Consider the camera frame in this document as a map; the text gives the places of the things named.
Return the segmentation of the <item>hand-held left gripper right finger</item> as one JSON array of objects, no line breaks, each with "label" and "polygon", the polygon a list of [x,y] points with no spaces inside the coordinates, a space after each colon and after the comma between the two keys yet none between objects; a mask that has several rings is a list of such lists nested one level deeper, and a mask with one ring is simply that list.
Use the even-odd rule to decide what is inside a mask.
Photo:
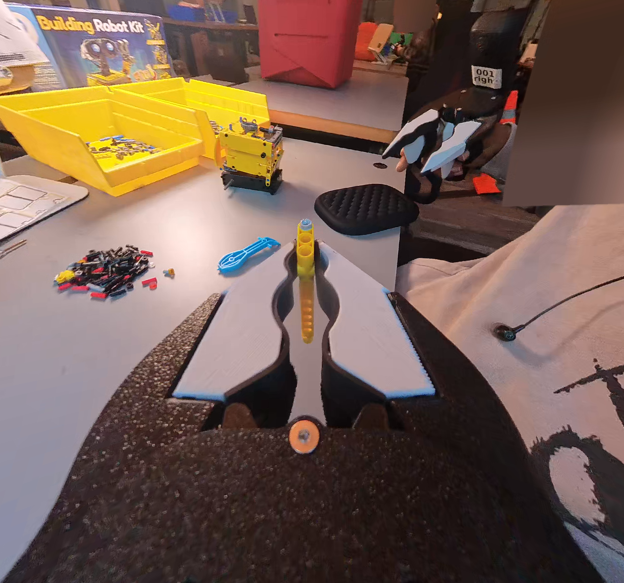
[{"label": "hand-held left gripper right finger", "polygon": [[386,407],[435,396],[391,292],[321,241],[317,295],[328,319],[321,340],[321,400],[328,426],[352,427],[370,404]]}]

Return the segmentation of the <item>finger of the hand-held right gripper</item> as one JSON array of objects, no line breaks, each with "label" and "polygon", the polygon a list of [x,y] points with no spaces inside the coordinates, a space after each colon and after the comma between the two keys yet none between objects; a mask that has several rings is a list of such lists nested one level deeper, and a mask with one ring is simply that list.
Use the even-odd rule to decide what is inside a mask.
[{"label": "finger of the hand-held right gripper", "polygon": [[408,164],[421,160],[435,146],[441,124],[440,112],[429,109],[408,121],[383,152],[382,158],[404,156]]},{"label": "finger of the hand-held right gripper", "polygon": [[431,153],[420,174],[440,170],[441,175],[449,175],[456,158],[464,153],[468,139],[482,124],[481,120],[458,123],[452,134],[441,143],[440,148]]}]

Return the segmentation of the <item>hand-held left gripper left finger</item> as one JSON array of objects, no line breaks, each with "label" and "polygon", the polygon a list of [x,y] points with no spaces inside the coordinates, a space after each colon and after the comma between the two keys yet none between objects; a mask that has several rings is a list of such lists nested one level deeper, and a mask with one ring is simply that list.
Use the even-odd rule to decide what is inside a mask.
[{"label": "hand-held left gripper left finger", "polygon": [[294,242],[238,277],[208,317],[172,398],[239,403],[262,428],[288,423],[297,386],[285,319],[294,306]]}]

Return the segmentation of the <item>blue brick separator tool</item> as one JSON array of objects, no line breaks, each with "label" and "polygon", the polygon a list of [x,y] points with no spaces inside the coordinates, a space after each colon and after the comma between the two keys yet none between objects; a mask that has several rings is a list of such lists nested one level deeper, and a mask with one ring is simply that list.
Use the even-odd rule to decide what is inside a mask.
[{"label": "blue brick separator tool", "polygon": [[267,251],[276,251],[281,244],[271,237],[258,237],[253,243],[237,251],[224,255],[217,263],[217,270],[221,275],[238,272],[254,256]]}]

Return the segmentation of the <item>yellow perforated brick beam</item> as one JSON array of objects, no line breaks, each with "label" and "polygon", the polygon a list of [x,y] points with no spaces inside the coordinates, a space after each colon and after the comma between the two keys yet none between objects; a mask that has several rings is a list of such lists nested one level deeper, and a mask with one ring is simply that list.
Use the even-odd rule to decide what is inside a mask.
[{"label": "yellow perforated brick beam", "polygon": [[315,332],[315,235],[314,226],[310,219],[302,219],[298,224],[296,258],[299,278],[301,338],[305,344],[311,344]]}]

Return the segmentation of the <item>pile of small connector pins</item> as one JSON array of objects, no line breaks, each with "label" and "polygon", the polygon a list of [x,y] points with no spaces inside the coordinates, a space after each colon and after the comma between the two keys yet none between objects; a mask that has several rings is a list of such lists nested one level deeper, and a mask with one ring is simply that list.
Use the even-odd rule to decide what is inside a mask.
[{"label": "pile of small connector pins", "polygon": [[127,244],[107,250],[89,250],[59,272],[53,280],[58,292],[80,293],[91,301],[117,301],[154,270],[153,253]]}]

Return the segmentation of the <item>yellow brick robot model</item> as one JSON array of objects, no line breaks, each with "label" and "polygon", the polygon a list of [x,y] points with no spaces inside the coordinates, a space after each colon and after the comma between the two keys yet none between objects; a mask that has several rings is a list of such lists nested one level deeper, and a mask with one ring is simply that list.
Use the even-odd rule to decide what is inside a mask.
[{"label": "yellow brick robot model", "polygon": [[239,117],[219,134],[223,189],[256,190],[275,195],[281,186],[283,129]]}]

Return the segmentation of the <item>instruction booklet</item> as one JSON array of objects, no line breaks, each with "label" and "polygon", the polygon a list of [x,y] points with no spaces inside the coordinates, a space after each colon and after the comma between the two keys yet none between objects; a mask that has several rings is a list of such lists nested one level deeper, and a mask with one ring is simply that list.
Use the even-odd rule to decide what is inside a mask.
[{"label": "instruction booklet", "polygon": [[33,8],[1,0],[1,66],[12,68],[48,64],[51,57]]}]

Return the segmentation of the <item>grey desk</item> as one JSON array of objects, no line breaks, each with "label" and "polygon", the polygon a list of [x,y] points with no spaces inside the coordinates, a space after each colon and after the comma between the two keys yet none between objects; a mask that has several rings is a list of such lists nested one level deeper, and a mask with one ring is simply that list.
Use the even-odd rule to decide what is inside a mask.
[{"label": "grey desk", "polygon": [[[112,197],[88,197],[28,229],[1,260],[1,578],[27,549],[56,502],[93,423],[133,368],[230,279],[226,253],[257,237],[282,244],[303,218],[317,238],[394,289],[399,230],[346,237],[320,222],[322,192],[367,183],[404,189],[396,160],[285,139],[285,182],[275,196],[224,190],[214,162]],[[152,251],[154,291],[117,301],[58,292],[58,272],[90,249],[132,244]],[[174,268],[168,278],[163,269]]]}]

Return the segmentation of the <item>black office chair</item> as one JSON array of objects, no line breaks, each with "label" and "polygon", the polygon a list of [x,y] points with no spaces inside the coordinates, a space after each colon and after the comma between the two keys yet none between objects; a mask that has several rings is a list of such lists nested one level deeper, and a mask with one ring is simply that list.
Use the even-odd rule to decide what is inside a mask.
[{"label": "black office chair", "polygon": [[402,124],[426,104],[469,84],[470,34],[479,18],[472,11],[474,0],[438,0],[437,4],[440,18],[431,64],[420,80],[408,79]]}]

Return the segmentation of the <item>red felt tote bag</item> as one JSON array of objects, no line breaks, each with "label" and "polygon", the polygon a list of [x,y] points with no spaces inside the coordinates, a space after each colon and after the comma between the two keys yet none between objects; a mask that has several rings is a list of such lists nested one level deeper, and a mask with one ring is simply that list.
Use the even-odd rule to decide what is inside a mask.
[{"label": "red felt tote bag", "polygon": [[363,0],[258,0],[261,78],[337,89],[351,79]]}]

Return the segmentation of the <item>yellow plastic parts bin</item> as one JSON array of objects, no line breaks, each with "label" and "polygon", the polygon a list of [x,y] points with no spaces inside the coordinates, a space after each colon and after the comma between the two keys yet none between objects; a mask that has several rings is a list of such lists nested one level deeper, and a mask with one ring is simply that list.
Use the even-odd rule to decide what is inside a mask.
[{"label": "yellow plastic parts bin", "polygon": [[30,157],[114,197],[214,155],[206,114],[121,88],[4,96],[1,122]]},{"label": "yellow plastic parts bin", "polygon": [[120,84],[110,90],[139,95],[140,99],[132,98],[130,101],[139,106],[150,103],[152,108],[162,113],[165,112],[165,103],[193,111],[203,135],[203,155],[214,161],[221,157],[219,135],[215,132],[214,125],[228,129],[230,124],[238,123],[240,118],[255,121],[261,127],[270,125],[265,95],[229,86],[169,78]]}]

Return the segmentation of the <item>scattered blue grey brick pieces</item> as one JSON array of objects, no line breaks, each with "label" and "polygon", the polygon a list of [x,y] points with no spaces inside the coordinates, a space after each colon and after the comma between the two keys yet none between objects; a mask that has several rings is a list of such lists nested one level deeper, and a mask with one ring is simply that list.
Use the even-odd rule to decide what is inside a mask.
[{"label": "scattered blue grey brick pieces", "polygon": [[85,143],[97,161],[117,161],[137,159],[160,153],[162,148],[123,135],[110,136]]}]

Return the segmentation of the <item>robot kit box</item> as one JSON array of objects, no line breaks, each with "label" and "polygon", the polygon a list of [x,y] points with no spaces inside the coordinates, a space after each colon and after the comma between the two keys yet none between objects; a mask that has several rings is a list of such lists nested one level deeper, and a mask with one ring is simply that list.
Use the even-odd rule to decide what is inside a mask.
[{"label": "robot kit box", "polygon": [[8,3],[47,63],[33,92],[175,78],[161,17],[144,13]]}]

